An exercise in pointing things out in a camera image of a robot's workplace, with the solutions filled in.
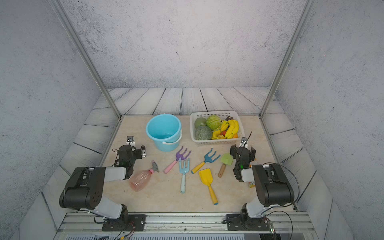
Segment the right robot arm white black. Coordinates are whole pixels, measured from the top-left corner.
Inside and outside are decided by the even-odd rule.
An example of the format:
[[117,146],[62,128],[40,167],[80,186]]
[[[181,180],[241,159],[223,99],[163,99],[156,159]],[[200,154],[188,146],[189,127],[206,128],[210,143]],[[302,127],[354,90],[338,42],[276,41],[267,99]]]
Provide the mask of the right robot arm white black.
[[232,145],[230,155],[235,166],[235,178],[241,183],[252,183],[257,196],[243,205],[240,215],[234,220],[250,229],[266,217],[266,212],[272,208],[287,207],[296,201],[295,192],[282,166],[276,163],[254,164],[256,150],[251,147]]

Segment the pink spray bottle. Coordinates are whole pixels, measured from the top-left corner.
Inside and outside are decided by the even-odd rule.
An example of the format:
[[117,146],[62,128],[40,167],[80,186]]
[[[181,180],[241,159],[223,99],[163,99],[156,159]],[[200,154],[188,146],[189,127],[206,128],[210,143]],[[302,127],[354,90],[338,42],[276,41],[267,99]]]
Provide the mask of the pink spray bottle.
[[131,189],[135,192],[141,191],[149,183],[154,172],[159,172],[159,168],[157,163],[152,161],[152,167],[150,169],[140,171],[130,178],[129,185]]

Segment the light blue hand rake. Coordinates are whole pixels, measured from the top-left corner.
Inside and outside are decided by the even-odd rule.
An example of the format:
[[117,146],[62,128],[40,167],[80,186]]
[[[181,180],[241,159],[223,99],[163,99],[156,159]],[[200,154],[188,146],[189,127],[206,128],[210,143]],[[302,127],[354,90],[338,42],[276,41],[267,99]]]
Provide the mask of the light blue hand rake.
[[179,172],[182,174],[181,193],[186,192],[186,174],[190,171],[190,158],[179,161]]

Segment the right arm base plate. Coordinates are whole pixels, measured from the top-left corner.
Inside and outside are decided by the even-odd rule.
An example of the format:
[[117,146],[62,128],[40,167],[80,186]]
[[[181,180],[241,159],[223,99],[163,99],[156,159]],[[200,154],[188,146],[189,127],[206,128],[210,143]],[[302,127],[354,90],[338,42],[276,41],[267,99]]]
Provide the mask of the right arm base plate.
[[267,220],[252,219],[241,214],[227,214],[222,221],[227,225],[228,231],[269,231]]

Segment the teal rake yellow handle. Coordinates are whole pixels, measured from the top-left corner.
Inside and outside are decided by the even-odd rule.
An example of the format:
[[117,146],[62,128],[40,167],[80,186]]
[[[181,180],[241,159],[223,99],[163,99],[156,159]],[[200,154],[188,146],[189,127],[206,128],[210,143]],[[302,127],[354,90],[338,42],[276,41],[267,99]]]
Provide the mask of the teal rake yellow handle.
[[206,163],[214,163],[216,160],[218,160],[221,157],[221,155],[216,155],[217,153],[216,151],[212,154],[212,151],[213,151],[213,148],[211,148],[211,150],[204,155],[204,161],[198,164],[196,167],[194,167],[191,170],[192,174],[197,173]]

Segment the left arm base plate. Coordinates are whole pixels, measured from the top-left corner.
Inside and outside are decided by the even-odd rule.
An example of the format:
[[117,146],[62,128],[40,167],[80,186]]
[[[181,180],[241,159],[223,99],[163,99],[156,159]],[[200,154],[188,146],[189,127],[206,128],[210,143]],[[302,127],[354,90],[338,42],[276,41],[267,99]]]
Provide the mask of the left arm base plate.
[[130,214],[123,215],[122,217],[111,220],[106,219],[102,226],[103,232],[143,232],[146,215],[144,214]]

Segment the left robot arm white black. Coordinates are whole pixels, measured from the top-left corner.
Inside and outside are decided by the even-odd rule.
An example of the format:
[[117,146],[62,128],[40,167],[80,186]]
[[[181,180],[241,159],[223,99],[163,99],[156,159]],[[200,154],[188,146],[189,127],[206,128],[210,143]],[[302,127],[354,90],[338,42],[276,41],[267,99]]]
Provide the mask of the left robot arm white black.
[[104,184],[128,180],[136,160],[146,157],[144,145],[137,149],[123,145],[117,150],[117,159],[110,167],[77,167],[67,181],[59,198],[63,209],[91,212],[104,218],[104,224],[114,228],[127,228],[131,225],[127,207],[103,196]]

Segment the purple rake pink handle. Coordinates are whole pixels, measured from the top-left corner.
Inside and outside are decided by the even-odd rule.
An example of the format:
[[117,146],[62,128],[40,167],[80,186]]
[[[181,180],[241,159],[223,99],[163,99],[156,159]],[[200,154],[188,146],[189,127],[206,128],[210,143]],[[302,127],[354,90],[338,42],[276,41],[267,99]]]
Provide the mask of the purple rake pink handle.
[[186,160],[191,154],[191,151],[187,153],[187,148],[185,148],[185,151],[182,153],[183,149],[184,147],[182,146],[182,148],[176,153],[176,159],[164,169],[163,172],[165,174],[167,174],[179,161]]

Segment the yellow plastic shovel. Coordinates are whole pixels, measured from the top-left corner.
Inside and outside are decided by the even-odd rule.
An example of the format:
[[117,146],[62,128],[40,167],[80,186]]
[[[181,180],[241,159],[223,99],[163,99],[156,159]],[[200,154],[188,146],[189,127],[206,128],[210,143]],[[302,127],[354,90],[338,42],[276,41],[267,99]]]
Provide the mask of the yellow plastic shovel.
[[212,176],[211,170],[210,169],[200,170],[199,176],[200,176],[202,183],[208,187],[213,204],[218,205],[219,201],[218,201],[216,194],[215,194],[215,192],[211,186],[211,184],[213,182],[213,176]]

